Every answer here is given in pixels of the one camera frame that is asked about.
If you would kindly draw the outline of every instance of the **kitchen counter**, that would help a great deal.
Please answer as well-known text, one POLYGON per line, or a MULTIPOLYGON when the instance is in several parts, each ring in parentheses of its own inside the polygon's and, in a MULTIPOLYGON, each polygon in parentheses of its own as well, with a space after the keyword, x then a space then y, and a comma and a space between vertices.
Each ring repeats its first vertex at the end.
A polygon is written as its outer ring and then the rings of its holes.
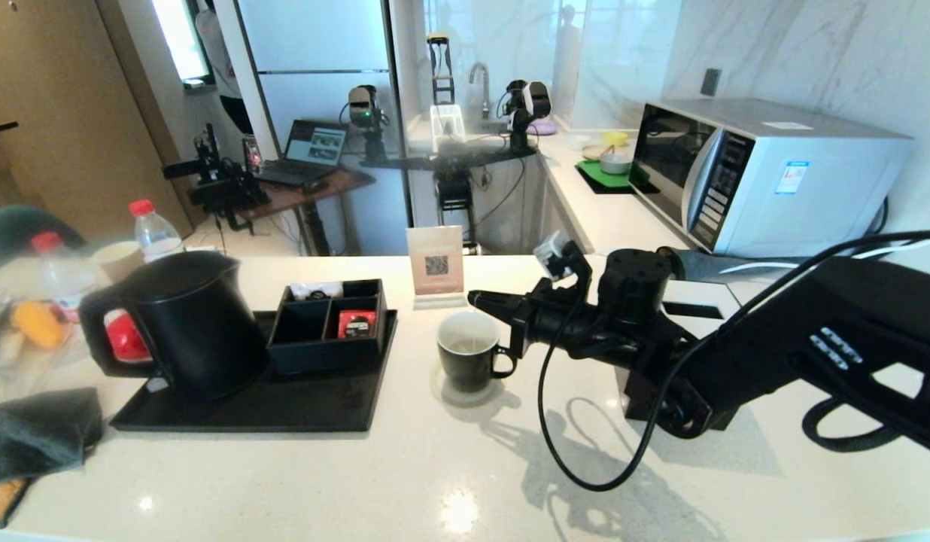
MULTIPOLYGON (((588 134, 599 140, 599 131, 589 131, 588 134)), ((630 150, 633 150, 634 136, 633 130, 630 132, 630 150)), ((478 137, 482 136, 470 136, 468 139, 478 137)), ((538 144, 537 159, 543 161, 548 181, 568 212, 586 254, 608 254, 620 248, 655 250, 664 245, 682 249, 691 247, 644 206, 638 196, 592 192, 575 168, 582 161, 582 152, 566 147, 565 137, 566 133, 559 131, 538 140, 531 135, 528 141, 531 145, 538 144)), ((486 138, 485 141, 489 142, 490 148, 499 145, 496 138, 486 138)), ((412 152, 431 151, 427 121, 417 117, 410 123, 407 143, 412 152)))
MULTIPOLYGON (((603 258, 589 261, 594 303, 603 258)), ((27 260, 11 265, 0 282, 38 294, 20 284, 27 260)), ((659 431, 630 481, 588 493, 566 480, 542 440, 535 390, 545 346, 531 346, 485 403, 455 406, 461 398, 443 387, 433 339, 455 309, 413 311, 407 258, 248 258, 239 285, 252 309, 273 309, 287 282, 372 277, 383 278, 399 326, 369 432, 108 428, 86 465, 32 485, 0 542, 752 541, 930 529, 930 452, 906 439, 865 453, 820 449, 800 430, 806 409, 824 398, 812 385, 793 383, 754 401, 724 432, 680 440, 659 431)), ((468 289, 525 292, 539 277, 533 257, 465 260, 468 289)), ((721 296, 724 289, 671 282, 667 295, 721 296)), ((79 336, 62 354, 36 356, 10 375, 0 375, 0 400, 94 385, 105 418, 143 383, 104 376, 79 336)), ((618 473, 644 428, 623 419, 618 390, 612 367, 555 351, 547 418, 559 452, 587 480, 618 473)), ((837 412, 837 419, 848 432, 864 423, 855 414, 837 412)))

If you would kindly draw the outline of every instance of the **window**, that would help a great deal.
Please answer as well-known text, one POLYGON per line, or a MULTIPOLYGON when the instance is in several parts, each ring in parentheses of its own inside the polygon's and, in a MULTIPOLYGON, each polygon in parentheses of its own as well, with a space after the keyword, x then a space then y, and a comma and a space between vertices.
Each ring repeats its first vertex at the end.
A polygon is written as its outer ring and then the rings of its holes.
POLYGON ((151 0, 161 21, 170 56, 174 59, 178 76, 185 88, 191 89, 214 83, 211 63, 194 29, 197 15, 196 0, 151 0))

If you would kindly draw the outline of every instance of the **plastic water bottle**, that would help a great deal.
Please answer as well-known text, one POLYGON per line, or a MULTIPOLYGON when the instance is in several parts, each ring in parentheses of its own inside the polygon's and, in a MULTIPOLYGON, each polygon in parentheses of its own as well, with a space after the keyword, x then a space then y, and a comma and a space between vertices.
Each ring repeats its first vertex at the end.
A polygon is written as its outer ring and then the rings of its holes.
POLYGON ((47 231, 31 239, 31 245, 41 255, 44 283, 70 322, 80 322, 77 307, 84 295, 97 287, 94 268, 63 245, 56 231, 47 231))
POLYGON ((184 251, 181 236, 163 216, 154 212, 154 203, 149 199, 138 199, 128 206, 138 223, 134 227, 144 261, 161 260, 162 257, 184 251))

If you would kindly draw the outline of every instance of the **red bottle cap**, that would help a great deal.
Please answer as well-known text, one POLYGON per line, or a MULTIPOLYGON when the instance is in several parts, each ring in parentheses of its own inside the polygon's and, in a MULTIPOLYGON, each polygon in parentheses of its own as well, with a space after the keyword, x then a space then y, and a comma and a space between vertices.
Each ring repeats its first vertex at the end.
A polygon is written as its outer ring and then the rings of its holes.
POLYGON ((127 208, 131 209, 131 214, 137 218, 154 212, 154 203, 149 199, 138 199, 137 202, 131 202, 131 205, 127 206, 127 208))
POLYGON ((46 253, 46 251, 52 251, 62 244, 63 241, 56 231, 44 231, 44 233, 39 234, 39 236, 34 236, 34 238, 31 239, 31 246, 41 254, 46 253))

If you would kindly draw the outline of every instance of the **green cutting board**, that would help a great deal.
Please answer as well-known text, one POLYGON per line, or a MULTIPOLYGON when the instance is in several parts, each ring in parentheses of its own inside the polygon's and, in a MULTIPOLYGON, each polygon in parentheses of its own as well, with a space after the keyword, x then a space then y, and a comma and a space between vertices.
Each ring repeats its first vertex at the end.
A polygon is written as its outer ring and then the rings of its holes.
POLYGON ((605 188, 628 188, 631 186, 629 183, 629 169, 626 169, 626 172, 622 175, 609 175, 602 171, 602 164, 599 164, 598 160, 583 160, 578 165, 593 181, 602 184, 605 188))

